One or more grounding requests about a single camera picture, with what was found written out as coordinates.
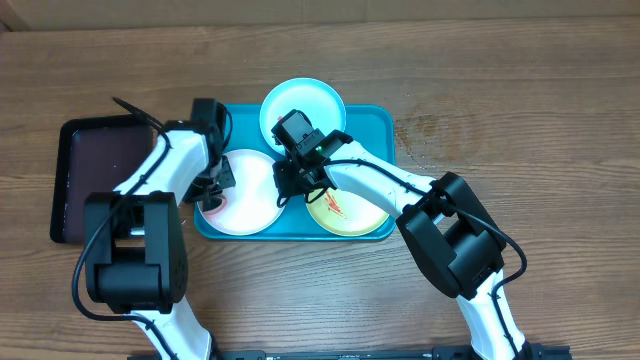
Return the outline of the white plate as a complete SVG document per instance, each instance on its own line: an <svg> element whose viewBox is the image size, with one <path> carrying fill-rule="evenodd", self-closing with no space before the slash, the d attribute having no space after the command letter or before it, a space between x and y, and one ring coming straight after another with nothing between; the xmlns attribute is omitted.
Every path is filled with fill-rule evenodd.
<svg viewBox="0 0 640 360"><path fill-rule="evenodd" d="M203 202L196 205L207 225L232 236L256 234L272 225L283 212L277 206L279 197L274 181L275 161L265 153L238 149L226 153L235 185L217 198L221 204L204 211Z"/></svg>

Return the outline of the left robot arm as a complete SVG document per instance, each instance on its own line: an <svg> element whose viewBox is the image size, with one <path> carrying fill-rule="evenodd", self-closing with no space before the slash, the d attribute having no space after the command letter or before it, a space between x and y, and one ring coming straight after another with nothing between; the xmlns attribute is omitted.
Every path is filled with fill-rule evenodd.
<svg viewBox="0 0 640 360"><path fill-rule="evenodd" d="M157 359L217 359L213 335L186 298L188 259L179 206L212 209L220 204L223 187L233 184L223 155L232 116L212 98L195 99L188 120L167 123L122 99L116 102L156 130L156 145L127 180L86 199L73 302L94 321L136 324Z"/></svg>

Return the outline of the green and red sponge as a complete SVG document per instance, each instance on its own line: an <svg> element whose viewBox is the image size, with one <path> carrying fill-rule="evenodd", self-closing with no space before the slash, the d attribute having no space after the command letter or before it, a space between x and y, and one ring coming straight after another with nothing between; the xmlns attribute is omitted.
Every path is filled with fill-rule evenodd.
<svg viewBox="0 0 640 360"><path fill-rule="evenodd" d="M214 197L210 200L202 201L199 208L204 216L213 216L222 211L226 205L227 200L224 197Z"/></svg>

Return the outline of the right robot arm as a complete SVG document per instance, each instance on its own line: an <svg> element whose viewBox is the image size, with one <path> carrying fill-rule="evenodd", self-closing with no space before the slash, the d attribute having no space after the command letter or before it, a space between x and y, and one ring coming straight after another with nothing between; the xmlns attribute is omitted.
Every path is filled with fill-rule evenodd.
<svg viewBox="0 0 640 360"><path fill-rule="evenodd" d="M483 359L523 359L504 287L502 252L513 240L488 215L464 179L416 175L383 161L351 136L334 130L273 133L286 159L276 165L282 200L320 188L353 193L394 218L416 265L441 293L457 301Z"/></svg>

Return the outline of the light blue plate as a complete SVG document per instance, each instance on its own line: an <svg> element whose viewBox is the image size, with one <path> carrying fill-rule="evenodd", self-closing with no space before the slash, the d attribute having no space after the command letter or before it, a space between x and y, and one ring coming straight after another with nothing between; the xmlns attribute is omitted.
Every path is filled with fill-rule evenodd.
<svg viewBox="0 0 640 360"><path fill-rule="evenodd" d="M260 130L266 143L280 155L285 154L284 147L276 144L271 129L291 110L302 111L312 126L325 135L333 130L345 131L346 108L331 86L314 78L284 81L265 97L259 115Z"/></svg>

